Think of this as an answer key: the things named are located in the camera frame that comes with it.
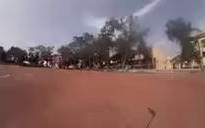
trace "red dirt ground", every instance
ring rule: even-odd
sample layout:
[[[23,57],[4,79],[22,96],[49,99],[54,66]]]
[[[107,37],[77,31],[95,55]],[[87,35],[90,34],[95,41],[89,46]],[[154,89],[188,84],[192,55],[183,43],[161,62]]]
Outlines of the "red dirt ground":
[[[0,66],[0,128],[205,128],[205,74]]]

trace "cloud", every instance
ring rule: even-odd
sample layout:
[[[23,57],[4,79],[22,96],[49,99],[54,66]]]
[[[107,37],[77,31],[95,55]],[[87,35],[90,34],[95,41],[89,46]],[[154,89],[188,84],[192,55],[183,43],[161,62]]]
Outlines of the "cloud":
[[[138,11],[136,11],[134,13],[134,16],[143,17],[147,13],[151,12],[160,2],[161,0],[152,1],[151,3],[144,6],[142,9],[139,9]]]

